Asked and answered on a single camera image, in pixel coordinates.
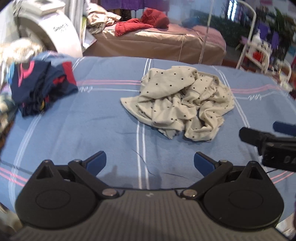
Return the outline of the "cream polka dot garment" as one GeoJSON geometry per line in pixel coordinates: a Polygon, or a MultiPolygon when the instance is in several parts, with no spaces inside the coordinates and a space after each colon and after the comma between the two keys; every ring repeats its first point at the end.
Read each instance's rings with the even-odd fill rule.
{"type": "Polygon", "coordinates": [[[150,69],[139,94],[121,104],[138,121],[173,139],[178,133],[192,141],[211,141],[234,108],[231,90],[218,76],[189,66],[150,69]]]}

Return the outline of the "navy red folded clothes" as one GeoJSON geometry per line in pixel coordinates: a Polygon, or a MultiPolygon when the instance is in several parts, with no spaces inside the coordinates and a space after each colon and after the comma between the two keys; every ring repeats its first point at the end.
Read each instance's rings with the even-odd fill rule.
{"type": "Polygon", "coordinates": [[[23,117],[40,114],[55,101],[78,91],[71,62],[56,66],[44,60],[15,64],[9,84],[23,117]]]}

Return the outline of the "white metal rack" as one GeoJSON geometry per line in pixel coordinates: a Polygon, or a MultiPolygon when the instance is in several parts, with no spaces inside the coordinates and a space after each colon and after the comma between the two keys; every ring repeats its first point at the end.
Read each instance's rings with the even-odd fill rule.
{"type": "Polygon", "coordinates": [[[245,1],[237,2],[245,5],[250,11],[252,11],[253,16],[248,38],[244,44],[236,69],[241,69],[244,58],[247,58],[260,69],[261,73],[274,78],[277,83],[289,83],[292,75],[291,65],[286,60],[276,60],[275,67],[270,64],[272,54],[271,45],[260,38],[260,30],[258,30],[255,36],[252,37],[256,22],[255,10],[245,1]]]}

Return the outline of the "blue striped bed sheet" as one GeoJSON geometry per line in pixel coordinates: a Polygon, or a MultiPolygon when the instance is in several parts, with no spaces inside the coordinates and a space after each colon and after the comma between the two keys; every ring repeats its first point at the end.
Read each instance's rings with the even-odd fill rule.
{"type": "Polygon", "coordinates": [[[1,203],[9,209],[23,185],[50,159],[57,165],[86,159],[98,151],[107,155],[99,178],[108,185],[140,189],[184,188],[202,178],[195,169],[197,151],[235,165],[259,160],[255,147],[241,142],[248,126],[273,131],[273,123],[295,123],[295,101],[264,75],[224,66],[197,65],[217,75],[235,97],[234,109],[211,142],[191,142],[182,134],[169,140],[139,123],[121,105],[136,96],[140,80],[151,68],[169,69],[174,61],[129,57],[73,58],[78,92],[57,101],[44,114],[16,115],[1,150],[1,203]]]}

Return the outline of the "tan covered bed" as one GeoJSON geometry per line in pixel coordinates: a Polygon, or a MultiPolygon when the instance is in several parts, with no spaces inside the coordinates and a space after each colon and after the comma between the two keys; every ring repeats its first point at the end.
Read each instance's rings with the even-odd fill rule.
{"type": "Polygon", "coordinates": [[[115,26],[109,26],[94,37],[96,42],[83,53],[85,56],[127,56],[221,65],[226,55],[226,42],[221,33],[201,25],[189,29],[170,24],[165,30],[137,30],[120,37],[115,35],[115,26]]]}

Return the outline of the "red garment on bed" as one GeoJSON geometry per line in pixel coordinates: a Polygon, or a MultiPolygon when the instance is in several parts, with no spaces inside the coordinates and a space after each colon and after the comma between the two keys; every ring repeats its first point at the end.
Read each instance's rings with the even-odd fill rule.
{"type": "Polygon", "coordinates": [[[120,37],[126,33],[149,28],[167,29],[169,24],[170,20],[165,13],[157,9],[147,8],[140,19],[134,18],[118,22],[115,26],[115,36],[120,37]]]}

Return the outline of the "white rounded appliance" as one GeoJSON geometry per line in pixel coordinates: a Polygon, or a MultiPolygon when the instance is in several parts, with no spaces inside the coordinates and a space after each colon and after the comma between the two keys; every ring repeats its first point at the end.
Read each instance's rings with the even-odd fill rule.
{"type": "Polygon", "coordinates": [[[81,20],[69,18],[72,1],[1,1],[1,43],[28,38],[46,50],[82,57],[81,20]]]}

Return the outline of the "beige crumpled cloth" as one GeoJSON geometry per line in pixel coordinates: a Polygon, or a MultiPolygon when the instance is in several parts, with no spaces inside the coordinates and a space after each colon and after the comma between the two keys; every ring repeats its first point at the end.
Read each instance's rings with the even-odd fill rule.
{"type": "Polygon", "coordinates": [[[120,21],[121,16],[105,10],[103,7],[90,3],[86,8],[87,29],[91,34],[101,33],[105,27],[120,21]]]}

